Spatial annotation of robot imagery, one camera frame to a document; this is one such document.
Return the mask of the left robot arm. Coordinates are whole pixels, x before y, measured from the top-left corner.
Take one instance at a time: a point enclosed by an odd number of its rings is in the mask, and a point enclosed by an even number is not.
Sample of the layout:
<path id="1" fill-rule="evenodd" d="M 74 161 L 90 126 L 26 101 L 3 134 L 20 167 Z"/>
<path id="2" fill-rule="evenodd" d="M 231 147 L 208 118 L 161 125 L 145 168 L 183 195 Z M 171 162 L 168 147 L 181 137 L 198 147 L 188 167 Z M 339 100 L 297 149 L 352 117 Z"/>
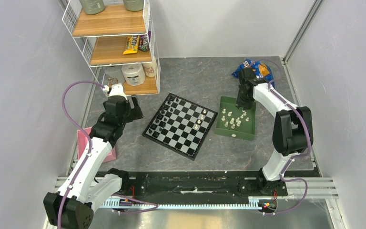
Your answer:
<path id="1" fill-rule="evenodd" d="M 103 103 L 104 113 L 88 134 L 88 144 L 74 170 L 55 193 L 47 193 L 43 204 L 49 223 L 59 229 L 87 229 L 92 223 L 95 211 L 112 194 L 124 195 L 131 183 L 126 171 L 110 169 L 104 178 L 91 186 L 97 172 L 117 140 L 122 136 L 125 125 L 142 119 L 143 114 L 135 96 L 129 101 L 123 85 L 102 86 L 109 92 Z"/>

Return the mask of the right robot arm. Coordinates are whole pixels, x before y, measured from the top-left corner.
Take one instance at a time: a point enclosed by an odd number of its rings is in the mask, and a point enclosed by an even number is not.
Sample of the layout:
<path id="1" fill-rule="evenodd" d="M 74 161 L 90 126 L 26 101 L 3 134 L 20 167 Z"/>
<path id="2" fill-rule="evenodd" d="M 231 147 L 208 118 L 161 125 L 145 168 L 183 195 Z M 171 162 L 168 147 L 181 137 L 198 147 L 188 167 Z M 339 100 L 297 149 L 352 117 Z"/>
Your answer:
<path id="1" fill-rule="evenodd" d="M 250 68 L 241 69 L 238 79 L 237 107 L 248 110 L 259 102 L 274 117 L 274 151 L 256 179 L 257 191 L 261 195 L 269 195 L 284 183 L 284 174 L 291 163 L 297 157 L 310 154 L 313 144 L 312 113 L 308 107 L 299 107 L 283 97 L 273 87 L 273 81 L 258 78 Z"/>

